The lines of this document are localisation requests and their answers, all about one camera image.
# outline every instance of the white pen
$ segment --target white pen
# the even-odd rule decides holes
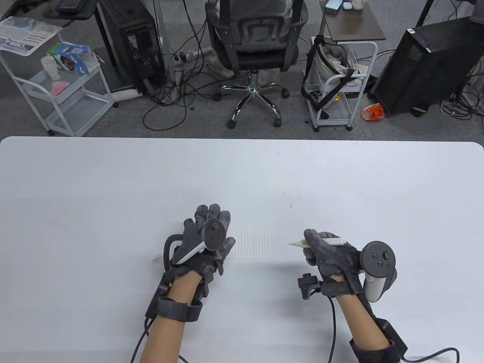
[[[346,243],[345,240],[342,238],[323,238],[323,240],[327,243],[330,244],[331,246],[342,246]],[[296,241],[293,243],[290,243],[291,246],[296,246],[296,247],[301,247],[301,248],[308,248],[309,245],[307,244],[306,240],[300,240]]]

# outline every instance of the glove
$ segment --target glove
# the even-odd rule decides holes
[[[182,244],[187,243],[189,245],[199,245],[202,243],[202,227],[207,219],[210,218],[218,219],[227,231],[228,225],[230,224],[230,213],[228,211],[221,212],[218,204],[212,204],[209,208],[206,205],[201,205],[195,212],[195,222],[190,218],[185,220],[183,223],[184,231]],[[177,276],[183,276],[192,270],[196,271],[202,276],[202,281],[198,286],[196,297],[207,297],[209,292],[208,284],[213,281],[213,274],[217,270],[219,271],[220,275],[224,273],[223,263],[234,244],[235,239],[233,237],[228,237],[224,240],[222,246],[215,251],[205,249],[201,253],[196,253],[194,256],[180,265],[173,263],[173,259],[168,263],[165,261],[166,281],[171,282]],[[176,255],[179,248],[180,247],[177,247],[175,249],[173,255]],[[164,253],[164,257],[169,258],[167,252]]]
[[[317,233],[314,229],[304,231],[310,248],[304,248],[302,251],[306,257],[307,263],[311,266],[318,266],[323,283],[336,284],[331,275],[343,274],[346,278],[347,289],[350,294],[360,294],[363,288],[358,277],[360,264],[360,251],[349,243],[343,246],[331,246],[323,238],[339,238],[329,232]]]

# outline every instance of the chrome chair base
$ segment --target chrome chair base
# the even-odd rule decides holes
[[[272,102],[269,98],[267,98],[264,94],[262,94],[262,91],[270,90],[276,87],[282,88],[282,97],[283,98],[288,98],[289,97],[289,91],[285,89],[282,84],[280,83],[271,83],[267,86],[257,88],[257,79],[258,79],[258,74],[257,71],[252,71],[249,74],[249,85],[248,86],[223,86],[219,92],[214,96],[215,101],[219,101],[222,95],[222,91],[243,91],[246,92],[246,96],[241,99],[241,101],[237,104],[237,107],[235,107],[235,110],[232,114],[232,118],[227,122],[227,127],[229,129],[234,129],[235,126],[237,126],[237,116],[240,114],[242,111],[242,107],[249,102],[251,98],[259,98],[261,99],[269,108],[273,111],[275,114],[275,120],[274,120],[274,127],[281,127],[282,125],[282,116],[281,113],[279,112],[279,108]]]

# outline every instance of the computer tower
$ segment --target computer tower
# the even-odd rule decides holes
[[[99,0],[116,61],[139,92],[166,83],[156,22],[140,0]]]
[[[484,26],[468,17],[408,29],[369,96],[419,116],[462,87],[483,55]]]

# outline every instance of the wrist strap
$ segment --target wrist strap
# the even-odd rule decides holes
[[[349,287],[348,281],[322,281],[320,286],[321,293],[330,298],[335,298],[336,296],[340,295],[354,295],[353,290]]]
[[[157,303],[158,315],[167,319],[182,322],[197,321],[203,304],[193,299],[192,304],[183,304],[167,297],[159,297]]]
[[[350,340],[349,344],[360,363],[398,363],[400,362],[400,355],[396,345],[391,340],[389,342],[390,346],[382,350],[359,349],[353,339]]]

